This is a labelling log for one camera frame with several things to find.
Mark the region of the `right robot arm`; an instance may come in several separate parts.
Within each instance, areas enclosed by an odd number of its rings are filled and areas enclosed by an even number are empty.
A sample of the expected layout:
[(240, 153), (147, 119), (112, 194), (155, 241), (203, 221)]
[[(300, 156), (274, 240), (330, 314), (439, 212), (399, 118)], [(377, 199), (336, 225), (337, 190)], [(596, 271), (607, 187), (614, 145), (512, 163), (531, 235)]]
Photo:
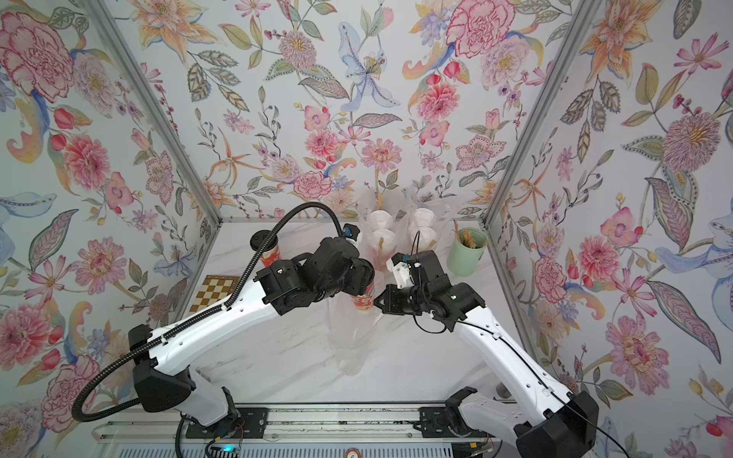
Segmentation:
[(593, 450), (599, 419), (593, 398), (572, 393), (534, 361), (469, 284), (452, 284), (435, 253), (397, 253), (387, 270), (394, 281), (375, 306), (386, 315), (427, 314), (444, 324), (477, 352), (513, 398), (506, 404), (464, 387), (446, 401), (439, 429), (458, 437), (480, 431), (523, 457), (583, 457)]

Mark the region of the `black lid red cup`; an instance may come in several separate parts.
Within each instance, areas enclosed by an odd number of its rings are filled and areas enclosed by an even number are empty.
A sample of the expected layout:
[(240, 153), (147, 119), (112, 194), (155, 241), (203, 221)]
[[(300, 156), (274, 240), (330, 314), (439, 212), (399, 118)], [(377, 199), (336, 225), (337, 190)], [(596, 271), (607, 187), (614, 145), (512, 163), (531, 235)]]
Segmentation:
[(252, 235), (250, 238), (250, 247), (253, 251), (257, 252), (263, 249), (260, 260), (264, 267), (269, 267), (275, 261), (280, 261), (281, 252), (279, 248), (279, 239), (274, 236), (269, 240), (269, 230), (260, 230)]
[(352, 296), (354, 306), (363, 312), (368, 312), (374, 307), (374, 284), (370, 284), (363, 295)]

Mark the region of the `white lid red back cup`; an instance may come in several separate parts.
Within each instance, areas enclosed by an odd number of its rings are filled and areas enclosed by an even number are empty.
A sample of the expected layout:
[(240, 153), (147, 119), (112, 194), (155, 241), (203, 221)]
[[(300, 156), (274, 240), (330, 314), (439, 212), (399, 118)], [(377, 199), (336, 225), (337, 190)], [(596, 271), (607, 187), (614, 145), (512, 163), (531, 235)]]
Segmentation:
[(396, 236), (389, 229), (377, 230), (370, 239), (370, 254), (373, 265), (379, 272), (387, 271), (387, 261), (395, 254)]

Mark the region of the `white lid red cup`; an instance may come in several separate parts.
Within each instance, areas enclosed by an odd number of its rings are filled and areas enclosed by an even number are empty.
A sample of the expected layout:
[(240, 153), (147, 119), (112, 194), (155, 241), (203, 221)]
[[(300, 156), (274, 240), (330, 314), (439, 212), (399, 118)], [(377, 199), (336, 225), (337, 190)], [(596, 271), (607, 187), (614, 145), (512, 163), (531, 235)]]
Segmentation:
[(368, 227), (372, 232), (382, 229), (390, 229), (394, 223), (394, 217), (385, 210), (374, 210), (366, 217)]
[(387, 261), (395, 254), (396, 236), (389, 229), (377, 230), (370, 239), (370, 254), (373, 265), (379, 272), (387, 271)]

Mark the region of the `white lid beige cup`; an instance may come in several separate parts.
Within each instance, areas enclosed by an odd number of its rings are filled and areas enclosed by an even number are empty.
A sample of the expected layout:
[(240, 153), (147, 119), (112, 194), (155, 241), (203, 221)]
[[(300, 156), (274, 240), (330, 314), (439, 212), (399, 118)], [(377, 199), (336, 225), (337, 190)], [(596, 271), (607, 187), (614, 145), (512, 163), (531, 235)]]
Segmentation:
[(412, 235), (412, 253), (420, 253), (424, 251), (433, 250), (438, 244), (437, 232), (428, 226), (414, 227), (410, 230)]

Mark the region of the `white lid floral cup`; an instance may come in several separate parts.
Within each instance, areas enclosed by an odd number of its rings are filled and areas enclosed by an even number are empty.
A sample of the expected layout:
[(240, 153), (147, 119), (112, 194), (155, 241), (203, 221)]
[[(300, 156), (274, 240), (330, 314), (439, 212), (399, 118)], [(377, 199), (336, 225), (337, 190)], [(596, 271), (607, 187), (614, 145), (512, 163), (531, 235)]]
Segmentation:
[(416, 228), (433, 227), (436, 216), (433, 210), (425, 207), (416, 208), (410, 217), (410, 224)]

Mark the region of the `clear plastic carrier bag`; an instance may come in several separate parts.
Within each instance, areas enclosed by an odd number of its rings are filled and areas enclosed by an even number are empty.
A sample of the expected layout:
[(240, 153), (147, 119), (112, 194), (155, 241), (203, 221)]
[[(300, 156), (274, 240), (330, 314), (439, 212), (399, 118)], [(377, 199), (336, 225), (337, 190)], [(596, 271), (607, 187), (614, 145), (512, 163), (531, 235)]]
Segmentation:
[(435, 250), (457, 214), (456, 196), (429, 198), (408, 193), (407, 215), (404, 217), (405, 245), (408, 254)]

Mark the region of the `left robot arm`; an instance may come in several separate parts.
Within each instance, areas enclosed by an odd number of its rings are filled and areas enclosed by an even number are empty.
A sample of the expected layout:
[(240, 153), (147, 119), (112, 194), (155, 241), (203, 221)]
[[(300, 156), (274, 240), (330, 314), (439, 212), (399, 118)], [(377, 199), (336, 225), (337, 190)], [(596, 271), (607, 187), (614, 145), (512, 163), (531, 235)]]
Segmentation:
[(242, 290), (183, 322), (157, 328), (158, 345), (134, 368), (134, 384), (147, 412), (177, 410), (203, 427), (233, 424), (240, 418), (231, 393), (201, 376), (192, 364), (208, 350), (258, 324), (305, 308), (338, 293), (366, 294), (372, 264), (345, 238), (326, 238), (317, 250), (275, 261), (249, 279)]

